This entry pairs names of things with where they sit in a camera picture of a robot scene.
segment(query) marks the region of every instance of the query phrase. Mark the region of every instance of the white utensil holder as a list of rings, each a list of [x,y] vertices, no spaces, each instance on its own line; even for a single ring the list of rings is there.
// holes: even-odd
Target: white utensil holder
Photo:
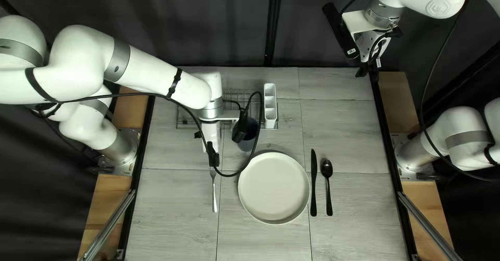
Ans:
[[[273,129],[278,119],[278,108],[276,103],[276,85],[264,85],[264,119],[266,129]]]

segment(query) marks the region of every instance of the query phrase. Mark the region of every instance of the metal pole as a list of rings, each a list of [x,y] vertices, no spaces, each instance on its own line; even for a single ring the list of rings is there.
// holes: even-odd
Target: metal pole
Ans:
[[[96,238],[92,241],[89,248],[85,251],[84,255],[80,258],[80,261],[92,261],[101,247],[103,247],[104,243],[108,239],[109,235],[115,228],[116,222],[122,214],[127,210],[127,207],[130,205],[132,200],[135,198],[135,190],[128,191],[128,194],[125,198],[123,198],[120,205],[115,209],[115,212],[108,219],[103,229],[97,234]]]
[[[411,202],[411,200],[403,193],[397,192],[399,200],[407,208],[408,212],[415,217],[415,220],[426,230],[427,234],[434,240],[436,245],[439,246],[442,253],[450,261],[463,261],[462,258],[455,252],[455,250],[448,244],[448,242],[439,234],[434,226],[426,219],[425,216],[418,210],[418,208]]]

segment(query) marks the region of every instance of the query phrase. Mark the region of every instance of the plate rim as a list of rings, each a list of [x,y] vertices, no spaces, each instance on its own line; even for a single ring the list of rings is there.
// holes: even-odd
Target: plate rim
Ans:
[[[295,217],[293,217],[293,218],[291,218],[291,219],[288,219],[288,220],[286,220],[286,221],[284,221],[284,222],[279,222],[279,223],[270,223],[270,222],[267,222],[267,221],[269,221],[269,220],[261,220],[261,219],[259,219],[258,217],[256,217],[254,214],[252,214],[250,211],[248,211],[247,207],[246,207],[246,206],[245,206],[245,204],[243,203],[243,200],[241,199],[241,189],[240,189],[240,186],[241,186],[241,184],[240,184],[241,177],[242,177],[242,176],[244,176],[244,175],[245,175],[245,173],[247,173],[248,168],[249,168],[249,167],[251,167],[252,161],[253,161],[255,158],[264,157],[264,156],[272,156],[273,154],[274,154],[274,155],[279,155],[279,156],[285,156],[285,157],[287,157],[287,158],[291,159],[293,162],[296,162],[296,163],[297,163],[297,165],[300,167],[300,170],[301,170],[300,174],[301,174],[301,175],[302,175],[302,177],[305,179],[305,181],[308,183],[308,184],[307,184],[307,189],[308,189],[308,197],[307,197],[307,200],[305,200],[305,201],[304,201],[304,206],[303,206],[303,207],[302,207],[302,206],[300,207],[301,211],[300,211],[300,212],[299,212],[299,211],[297,211],[297,214],[296,214],[296,215],[295,215],[295,214],[293,214],[293,215],[289,216],[289,217],[293,217],[293,216],[295,216]],[[301,164],[300,164],[300,163],[299,163],[296,159],[294,159],[293,157],[291,157],[291,156],[289,156],[289,155],[287,155],[287,154],[285,154],[285,153],[283,153],[283,152],[279,152],[279,151],[268,151],[268,152],[263,152],[263,153],[261,153],[261,154],[259,154],[259,155],[257,155],[257,156],[252,157],[252,159],[251,159],[251,160],[250,160],[250,162],[248,163],[247,167],[246,167],[246,168],[245,168],[245,169],[244,169],[244,170],[240,173],[240,175],[238,176],[238,186],[237,186],[237,189],[238,189],[238,190],[237,190],[237,191],[238,191],[238,198],[240,199],[240,203],[241,203],[241,205],[242,205],[242,206],[243,206],[243,208],[247,211],[247,213],[248,213],[248,214],[250,214],[250,216],[252,216],[255,220],[257,220],[257,221],[259,221],[259,222],[261,222],[261,223],[265,223],[265,224],[267,224],[267,225],[284,225],[284,224],[287,224],[287,223],[290,223],[290,222],[294,221],[297,217],[299,217],[299,216],[303,213],[304,209],[307,207],[307,205],[308,205],[308,203],[309,203],[309,199],[310,199],[310,188],[311,188],[311,187],[310,187],[309,177],[308,177],[308,175],[307,175],[307,173],[306,173],[306,171],[305,171],[305,168],[304,168],[304,167],[303,167],[303,166],[302,166],[302,165],[301,165]]]

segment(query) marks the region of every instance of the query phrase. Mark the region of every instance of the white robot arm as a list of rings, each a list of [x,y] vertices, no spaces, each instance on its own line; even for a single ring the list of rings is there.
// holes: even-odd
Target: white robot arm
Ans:
[[[449,155],[458,168],[471,171],[492,167],[484,148],[495,141],[497,144],[490,147],[489,153],[493,161],[500,162],[500,98],[485,106],[484,116],[493,139],[481,114],[465,106],[448,109],[427,131],[440,153]],[[439,158],[423,133],[407,143],[398,143],[395,154],[399,166],[414,173],[425,170],[427,164]]]
[[[57,103],[111,92],[103,79],[141,92],[158,93],[197,110],[207,142],[219,150],[222,112],[219,73],[197,76],[167,64],[109,35],[85,26],[64,28],[55,38],[43,66],[46,42],[40,29],[17,15],[0,18],[0,103],[35,105]],[[111,98],[61,104],[49,118],[60,132],[100,151],[112,162],[128,164],[134,143],[104,118]],[[49,104],[45,115],[54,110]]]
[[[487,1],[499,14],[500,0]],[[349,59],[360,58],[361,62],[367,62],[370,56],[369,53],[378,51],[378,45],[374,46],[373,42],[397,26],[405,8],[415,10],[432,18],[443,19],[457,14],[464,2],[465,0],[370,0],[365,10],[342,14],[342,22],[347,29],[345,32],[350,34],[355,47],[350,47],[352,45],[350,42],[346,42],[345,46],[341,46],[346,51],[345,54]],[[335,35],[341,44],[346,41],[340,39],[338,33],[335,33]],[[378,56],[384,53],[390,40],[390,37],[382,39],[385,42]]]

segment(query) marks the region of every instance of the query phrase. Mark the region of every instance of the black spoon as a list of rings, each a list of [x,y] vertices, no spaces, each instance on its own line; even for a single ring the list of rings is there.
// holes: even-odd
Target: black spoon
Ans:
[[[327,179],[328,192],[327,192],[327,215],[332,216],[334,211],[332,209],[332,199],[330,197],[330,177],[334,174],[334,168],[329,160],[323,160],[321,164],[321,174]]]

